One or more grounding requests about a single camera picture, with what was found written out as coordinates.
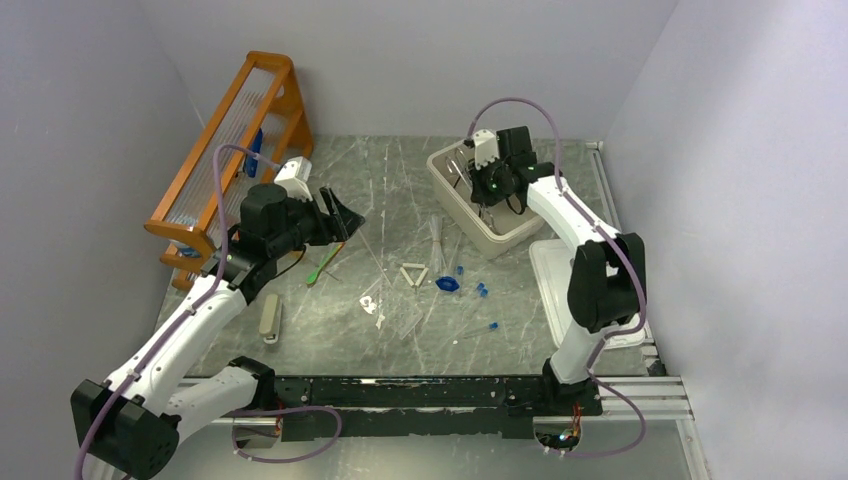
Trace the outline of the metal scissor forceps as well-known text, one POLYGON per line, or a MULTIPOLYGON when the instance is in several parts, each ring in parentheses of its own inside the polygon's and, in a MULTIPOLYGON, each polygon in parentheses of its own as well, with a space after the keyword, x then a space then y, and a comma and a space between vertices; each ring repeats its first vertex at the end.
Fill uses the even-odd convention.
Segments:
MULTIPOLYGON (((457 189, 458 185, 463 183, 468 190, 468 193, 471 194, 473 191, 472 178, 468 170, 468 160, 461 148, 457 147, 452 151, 451 156, 446 160, 446 166, 448 167, 450 174, 456 177, 453 188, 457 189)), ((477 209, 478 217, 493 232, 497 232, 494 218, 488 208, 480 203, 473 203, 473 205, 477 209)))

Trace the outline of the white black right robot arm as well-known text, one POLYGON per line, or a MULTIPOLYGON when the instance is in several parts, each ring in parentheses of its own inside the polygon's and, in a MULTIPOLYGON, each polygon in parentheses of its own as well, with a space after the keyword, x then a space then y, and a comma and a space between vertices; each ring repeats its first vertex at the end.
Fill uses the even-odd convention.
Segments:
POLYGON ((543 219, 570 255, 569 326, 546 367, 554 377, 539 391, 542 406, 562 414, 578 399, 575 384, 592 378, 606 344, 642 331, 647 320, 645 245, 603 221, 567 184, 561 162, 541 162, 527 127, 472 131, 464 140, 471 199, 494 206, 516 197, 543 219))

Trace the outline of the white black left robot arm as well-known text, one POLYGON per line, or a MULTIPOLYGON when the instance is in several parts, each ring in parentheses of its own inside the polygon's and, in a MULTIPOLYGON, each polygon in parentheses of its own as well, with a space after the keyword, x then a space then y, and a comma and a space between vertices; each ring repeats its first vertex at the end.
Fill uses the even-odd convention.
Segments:
POLYGON ((345 242, 363 226, 365 217, 330 188, 320 194, 323 207, 274 183, 251 187, 238 223, 225 231, 179 309, 107 379, 80 383, 71 395, 75 478, 93 456, 129 477, 151 479, 181 441, 212 421, 231 412, 276 413, 274 370, 245 356, 191 388, 178 386, 223 327, 278 277, 281 257, 345 242))

